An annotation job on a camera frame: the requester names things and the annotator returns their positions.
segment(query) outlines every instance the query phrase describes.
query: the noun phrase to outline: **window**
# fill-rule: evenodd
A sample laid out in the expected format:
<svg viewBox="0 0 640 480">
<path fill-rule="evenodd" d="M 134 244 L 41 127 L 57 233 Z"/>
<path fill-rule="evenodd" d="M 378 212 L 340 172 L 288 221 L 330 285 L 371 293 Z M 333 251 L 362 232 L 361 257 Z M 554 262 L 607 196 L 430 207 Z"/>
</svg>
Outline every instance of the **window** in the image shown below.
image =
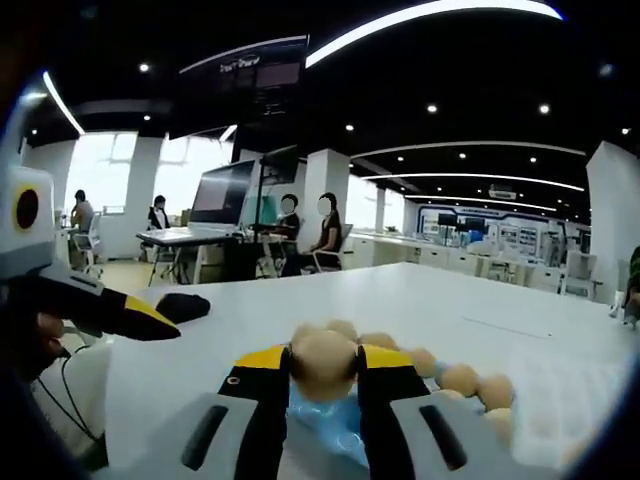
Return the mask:
<svg viewBox="0 0 640 480">
<path fill-rule="evenodd" d="M 231 150 L 231 144 L 205 137 L 165 138 L 153 196 L 166 197 L 169 215 L 191 208 L 202 174 L 228 165 Z"/>
<path fill-rule="evenodd" d="M 73 148 L 65 209 L 75 205 L 77 190 L 84 190 L 96 211 L 104 207 L 124 207 L 136 133 L 89 133 Z"/>
<path fill-rule="evenodd" d="M 395 227 L 398 232 L 404 230 L 404 196 L 393 190 L 386 190 L 384 194 L 383 227 Z"/>
<path fill-rule="evenodd" d="M 377 190 L 373 182 L 349 175 L 346 223 L 353 228 L 376 228 Z"/>
</svg>

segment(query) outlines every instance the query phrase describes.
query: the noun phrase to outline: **blue plastic bag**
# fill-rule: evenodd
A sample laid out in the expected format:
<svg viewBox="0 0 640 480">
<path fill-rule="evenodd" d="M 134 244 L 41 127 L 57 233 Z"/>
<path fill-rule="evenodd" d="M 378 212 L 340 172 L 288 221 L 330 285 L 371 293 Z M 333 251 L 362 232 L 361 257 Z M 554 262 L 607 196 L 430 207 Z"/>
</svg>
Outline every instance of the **blue plastic bag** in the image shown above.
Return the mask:
<svg viewBox="0 0 640 480">
<path fill-rule="evenodd" d="M 311 427 L 320 442 L 332 453 L 346 455 L 369 468 L 360 436 L 360 407 L 357 387 L 349 396 L 336 402 L 312 403 L 291 384 L 289 415 Z"/>
</svg>

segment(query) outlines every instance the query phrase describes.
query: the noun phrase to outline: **cable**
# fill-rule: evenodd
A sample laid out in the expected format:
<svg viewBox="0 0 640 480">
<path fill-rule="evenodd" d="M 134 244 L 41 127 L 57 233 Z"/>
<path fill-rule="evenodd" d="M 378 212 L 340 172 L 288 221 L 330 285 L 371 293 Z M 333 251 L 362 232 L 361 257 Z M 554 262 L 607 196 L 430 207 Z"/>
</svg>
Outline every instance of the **cable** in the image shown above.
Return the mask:
<svg viewBox="0 0 640 480">
<path fill-rule="evenodd" d="M 89 347 L 89 345 L 83 345 L 82 347 L 78 348 L 74 353 L 77 353 L 80 350 L 83 350 L 83 349 L 88 348 L 88 347 Z M 67 411 L 66 408 L 64 408 L 62 406 L 62 404 L 58 401 L 58 399 L 55 397 L 55 395 L 53 393 L 51 393 L 51 391 L 47 388 L 47 386 L 44 384 L 44 382 L 42 381 L 42 379 L 40 377 L 38 377 L 36 380 L 38 381 L 38 383 L 40 383 L 40 386 L 44 389 L 44 391 L 47 393 L 47 395 L 49 395 L 49 398 L 51 398 L 51 400 L 53 400 L 53 402 L 58 406 L 58 408 L 60 410 L 62 410 L 62 413 L 64 413 L 69 418 L 69 420 L 71 420 L 73 422 L 73 424 L 80 429 L 80 431 L 82 433 L 84 433 L 92 441 L 97 443 L 99 441 L 99 439 L 95 435 L 93 435 L 91 433 L 91 430 L 89 429 L 89 427 L 87 426 L 86 422 L 84 421 L 84 418 L 82 418 L 82 415 L 80 415 L 80 411 L 78 410 L 78 406 L 76 405 L 76 402 L 73 400 L 73 396 L 71 395 L 71 391 L 69 390 L 69 385 L 67 383 L 67 379 L 66 379 L 65 374 L 64 374 L 64 369 L 67 366 L 67 363 L 69 362 L 69 360 L 71 360 L 71 358 L 73 358 L 73 357 L 66 358 L 64 360 L 64 362 L 62 363 L 61 376 L 62 376 L 62 382 L 64 383 L 64 388 L 65 388 L 65 390 L 67 392 L 67 396 L 69 397 L 69 401 L 71 402 L 71 406 L 73 407 L 74 411 L 76 412 L 76 415 L 78 415 L 78 419 L 80 420 L 80 423 L 82 423 L 82 425 L 78 422 L 78 420 L 73 418 L 73 415 L 71 415 Z"/>
</svg>

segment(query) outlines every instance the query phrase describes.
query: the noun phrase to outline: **black ceiling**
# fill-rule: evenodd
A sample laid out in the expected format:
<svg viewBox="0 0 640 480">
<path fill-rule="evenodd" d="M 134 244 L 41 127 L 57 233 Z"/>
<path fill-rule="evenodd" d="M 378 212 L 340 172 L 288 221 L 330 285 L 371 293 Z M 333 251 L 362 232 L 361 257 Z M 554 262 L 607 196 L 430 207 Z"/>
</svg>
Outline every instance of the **black ceiling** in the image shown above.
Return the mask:
<svg viewBox="0 0 640 480">
<path fill-rule="evenodd" d="M 289 35 L 310 34 L 314 51 L 358 25 L 424 2 L 308 3 L 167 1 L 143 8 L 97 2 L 63 29 L 46 68 L 65 102 L 80 112 L 77 118 L 86 130 L 137 129 L 160 136 L 168 116 L 157 101 L 171 101 L 179 68 L 229 48 Z M 637 151 L 640 54 L 632 38 L 633 15 L 630 6 L 616 2 L 547 3 L 565 20 L 485 9 L 428 16 L 370 35 L 307 70 L 300 117 L 254 129 L 243 142 L 259 151 L 299 143 L 307 150 L 331 147 L 349 155 L 439 142 L 541 143 L 587 155 L 465 146 L 368 160 L 391 173 L 490 173 L 586 188 L 584 167 L 601 140 Z M 151 65 L 147 74 L 138 71 L 141 62 Z M 603 76 L 605 64 L 612 70 Z M 148 110 L 81 113 L 87 102 L 105 99 L 150 102 Z M 550 105 L 549 115 L 539 113 L 542 103 Z M 436 104 L 438 112 L 429 114 L 428 104 Z M 149 122 L 143 121 L 145 111 L 152 115 Z M 346 124 L 354 131 L 347 132 Z M 624 127 L 632 129 L 629 135 L 621 134 Z M 32 128 L 38 131 L 30 135 L 32 145 L 76 135 L 49 101 L 34 115 Z M 465 160 L 457 157 L 460 151 Z M 404 162 L 397 161 L 399 155 Z M 354 173 L 372 175 L 354 163 Z M 466 179 L 410 183 L 428 194 L 442 183 L 453 196 L 477 196 L 471 194 L 489 184 Z M 385 185 L 400 191 L 396 182 Z M 538 205 L 566 196 L 571 211 L 563 214 L 588 216 L 588 192 L 522 182 L 511 186 Z"/>
</svg>

